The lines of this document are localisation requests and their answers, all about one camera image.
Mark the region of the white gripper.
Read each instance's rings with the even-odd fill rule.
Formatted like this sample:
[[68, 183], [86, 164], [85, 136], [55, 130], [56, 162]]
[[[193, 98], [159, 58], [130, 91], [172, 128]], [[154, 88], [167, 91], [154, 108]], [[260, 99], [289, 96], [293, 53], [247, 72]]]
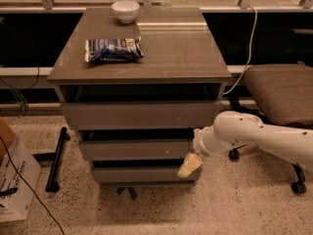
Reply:
[[[223, 143], [215, 133], [213, 126], [194, 129], [193, 148], [196, 153], [201, 154], [203, 157], [215, 156], [225, 151]], [[189, 153], [187, 155], [178, 170], [179, 177], [189, 177], [202, 165], [203, 158], [198, 154]]]

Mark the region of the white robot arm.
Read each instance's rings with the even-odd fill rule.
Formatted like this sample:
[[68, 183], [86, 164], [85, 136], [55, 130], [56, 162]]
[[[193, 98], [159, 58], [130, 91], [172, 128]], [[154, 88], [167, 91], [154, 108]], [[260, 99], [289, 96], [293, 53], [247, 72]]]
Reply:
[[264, 123], [259, 117], [226, 111], [211, 126], [194, 130], [193, 151], [178, 171], [187, 178], [205, 157], [229, 152], [241, 146], [254, 146], [287, 162], [313, 171], [313, 131]]

